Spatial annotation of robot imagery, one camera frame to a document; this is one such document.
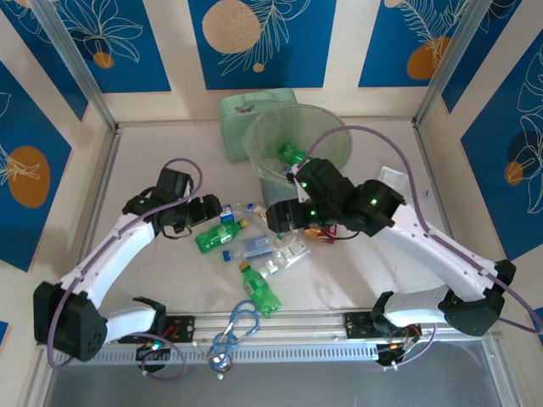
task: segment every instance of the blue tangled cable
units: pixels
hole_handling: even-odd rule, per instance
[[[246,304],[251,304],[254,309],[241,309]],[[255,325],[249,329],[241,337],[234,335],[234,324],[242,315],[248,315],[255,318]],[[238,342],[249,335],[255,333],[260,326],[260,318],[255,303],[249,299],[242,301],[234,307],[230,314],[228,327],[224,332],[219,332],[213,338],[213,344],[210,347],[209,355],[214,355],[210,358],[210,366],[213,370],[221,369],[228,361],[232,349],[238,346]]]

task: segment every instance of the green bottle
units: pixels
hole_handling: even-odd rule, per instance
[[[279,161],[292,166],[304,159],[305,151],[298,150],[291,142],[285,142],[281,148],[279,148],[279,154],[277,156]]]
[[[251,297],[259,312],[264,316],[276,312],[281,307],[281,302],[272,292],[264,277],[258,271],[251,269],[246,261],[239,265],[239,269],[244,275],[245,291]]]
[[[197,235],[196,243],[200,252],[208,253],[213,248],[230,242],[245,227],[247,227],[245,219],[241,219],[238,222],[221,223],[219,226],[215,226],[213,229]]]

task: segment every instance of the white wall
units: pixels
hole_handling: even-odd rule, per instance
[[[73,241],[84,224],[81,213],[107,135],[92,108],[82,122],[76,118],[2,13],[0,37],[0,60],[72,147],[30,270],[25,273],[0,260],[0,321],[10,326],[0,353],[0,405],[11,407],[17,403],[36,345],[32,294],[42,281],[58,280],[75,259],[78,248]]]
[[[412,117],[425,86],[359,89],[358,81],[382,0],[338,0],[323,89],[297,89],[301,103],[316,104],[343,116]],[[143,0],[171,92],[109,93],[119,122],[208,120],[226,96],[243,91],[206,91],[187,1]]]
[[[451,115],[439,101],[422,128],[455,238],[489,259],[505,255],[460,139],[540,33],[541,15],[541,0],[523,0]],[[514,261],[518,271],[512,287],[534,307],[541,306],[543,298],[542,262],[543,246]],[[510,297],[502,316],[531,325],[528,314]],[[502,330],[528,405],[540,405],[543,348],[538,337],[503,324]]]

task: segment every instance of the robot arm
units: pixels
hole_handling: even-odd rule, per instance
[[[108,236],[60,282],[43,282],[34,292],[34,337],[48,342],[53,314],[64,294],[71,291],[60,314],[53,337],[53,346],[81,361],[90,360],[104,343],[134,332],[161,335],[165,330],[165,306],[148,298],[134,298],[126,309],[101,315],[99,308],[117,277],[132,259],[151,243],[165,227],[180,233],[221,213],[221,203],[214,195],[206,195],[150,215],[130,226],[150,210],[187,197],[193,189],[188,174],[163,169],[156,187],[140,193],[126,203],[123,215]]]
[[[490,273],[507,285],[515,266],[483,259],[432,226],[419,224],[415,209],[383,184],[369,180],[355,187],[325,159],[312,159],[290,177],[299,199],[282,201],[266,212],[275,232],[340,224],[351,231],[379,234],[433,272],[445,285],[419,293],[383,293],[371,313],[384,335],[424,322],[447,322],[461,332],[482,336],[494,324],[504,304],[503,290],[485,276]],[[454,248],[483,266],[476,270],[451,251]]]

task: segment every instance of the plastic bottle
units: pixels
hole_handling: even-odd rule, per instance
[[[247,261],[265,259],[266,257],[271,257],[276,248],[275,243],[267,235],[251,237],[250,239],[243,240],[236,248],[223,250],[222,258],[224,261],[235,259],[245,259]]]
[[[239,265],[239,269],[244,275],[245,291],[251,297],[259,312],[264,316],[276,312],[281,307],[281,302],[272,292],[264,277],[258,271],[251,269],[246,261]]]
[[[291,142],[285,142],[277,155],[279,161],[290,166],[298,164],[305,157],[305,151],[295,147]]]
[[[221,223],[235,222],[237,220],[246,218],[254,207],[255,205],[253,203],[229,203],[228,205],[222,207]]]
[[[196,243],[202,253],[208,253],[213,248],[230,242],[237,236],[239,231],[247,227],[247,221],[241,219],[238,222],[221,223],[213,229],[200,233],[196,236]]]
[[[273,254],[273,258],[266,260],[262,266],[259,266],[258,271],[264,278],[268,278],[280,270],[286,270],[309,252],[310,250],[303,242],[294,240],[286,246],[276,250]]]

